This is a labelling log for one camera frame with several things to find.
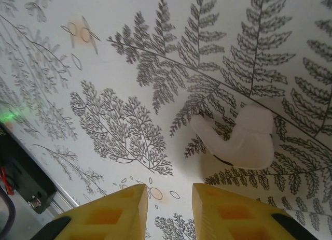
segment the white plastic object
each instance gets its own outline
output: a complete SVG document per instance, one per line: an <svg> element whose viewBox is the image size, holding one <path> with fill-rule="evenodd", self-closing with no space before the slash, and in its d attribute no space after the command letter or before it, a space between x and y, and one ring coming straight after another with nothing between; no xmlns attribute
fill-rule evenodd
<svg viewBox="0 0 332 240"><path fill-rule="evenodd" d="M247 105L239 112L235 123L230 139L224 141L201 115L192 116L190 121L207 149L219 160L245 169L269 167L274 158L272 112Z"/></svg>

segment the black wire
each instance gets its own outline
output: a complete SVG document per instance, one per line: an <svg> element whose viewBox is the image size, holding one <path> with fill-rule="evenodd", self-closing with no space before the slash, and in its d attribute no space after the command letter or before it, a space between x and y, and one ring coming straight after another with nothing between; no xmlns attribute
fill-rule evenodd
<svg viewBox="0 0 332 240"><path fill-rule="evenodd" d="M6 192L1 187L0 187L0 197L5 202L5 204L8 208L8 212L9 212L8 220L7 220L4 228L0 232L0 240L3 240L5 238L5 236L9 233L12 225L14 224L16 210L15 210L14 203L12 202L10 197L6 194Z"/></svg>

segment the metal screw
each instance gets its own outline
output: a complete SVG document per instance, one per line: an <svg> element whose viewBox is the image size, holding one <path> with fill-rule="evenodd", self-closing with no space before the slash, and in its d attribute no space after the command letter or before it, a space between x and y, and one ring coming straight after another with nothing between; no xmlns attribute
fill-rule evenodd
<svg viewBox="0 0 332 240"><path fill-rule="evenodd" d="M37 207L42 205L39 198L37 198L35 196L32 196L32 199L30 201L28 201L27 204L33 209L36 209Z"/></svg>

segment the fern wallpaper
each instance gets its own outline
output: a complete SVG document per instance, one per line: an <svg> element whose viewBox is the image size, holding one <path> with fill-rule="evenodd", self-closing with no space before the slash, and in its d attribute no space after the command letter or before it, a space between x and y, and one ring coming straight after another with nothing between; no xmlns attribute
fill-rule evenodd
<svg viewBox="0 0 332 240"><path fill-rule="evenodd" d="M205 182L331 239L331 101L332 0L0 0L3 123L77 204L147 184L146 238L196 239ZM227 140L247 104L273 112L265 170L189 126Z"/></svg>

